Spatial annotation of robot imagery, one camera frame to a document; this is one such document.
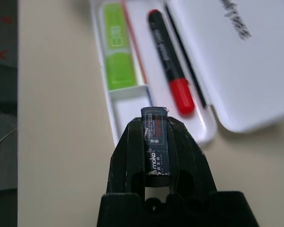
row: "red marker cap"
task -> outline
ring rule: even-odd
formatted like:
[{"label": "red marker cap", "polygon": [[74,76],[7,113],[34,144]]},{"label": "red marker cap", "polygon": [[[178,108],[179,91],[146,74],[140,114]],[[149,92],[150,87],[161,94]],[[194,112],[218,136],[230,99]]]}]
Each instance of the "red marker cap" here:
[{"label": "red marker cap", "polygon": [[191,115],[195,109],[195,104],[188,88],[188,81],[185,78],[172,80],[169,82],[169,88],[180,114]]}]

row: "marker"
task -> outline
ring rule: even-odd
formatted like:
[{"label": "marker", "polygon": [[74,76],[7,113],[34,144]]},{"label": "marker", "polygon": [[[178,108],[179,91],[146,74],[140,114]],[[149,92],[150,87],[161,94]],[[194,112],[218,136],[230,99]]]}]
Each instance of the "marker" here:
[{"label": "marker", "polygon": [[191,115],[195,104],[162,14],[157,9],[153,9],[149,12],[148,21],[178,111],[184,116]]}]

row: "green eraser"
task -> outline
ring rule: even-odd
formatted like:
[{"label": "green eraser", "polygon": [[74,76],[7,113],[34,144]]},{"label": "green eraser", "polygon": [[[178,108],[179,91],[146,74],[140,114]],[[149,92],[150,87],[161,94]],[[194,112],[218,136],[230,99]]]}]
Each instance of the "green eraser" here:
[{"label": "green eraser", "polygon": [[106,26],[106,74],[108,89],[120,89],[136,85],[133,59],[130,53],[126,22],[122,5],[104,6]]}]

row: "small battery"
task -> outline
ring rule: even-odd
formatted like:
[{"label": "small battery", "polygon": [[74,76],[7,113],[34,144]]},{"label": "small battery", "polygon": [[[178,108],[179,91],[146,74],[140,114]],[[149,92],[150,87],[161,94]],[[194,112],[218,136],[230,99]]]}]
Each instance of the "small battery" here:
[{"label": "small battery", "polygon": [[145,173],[169,175],[167,142],[167,110],[164,107],[146,107],[141,110],[145,140]]}]

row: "beige table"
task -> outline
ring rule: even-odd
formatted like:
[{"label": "beige table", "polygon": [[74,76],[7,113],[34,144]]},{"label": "beige table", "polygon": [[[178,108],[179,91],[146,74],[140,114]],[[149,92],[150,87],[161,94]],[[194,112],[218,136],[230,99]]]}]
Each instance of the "beige table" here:
[{"label": "beige table", "polygon": [[[19,0],[18,226],[96,226],[114,150],[85,0]],[[219,190],[240,190],[261,226],[284,226],[284,121],[220,128],[204,149]]]}]

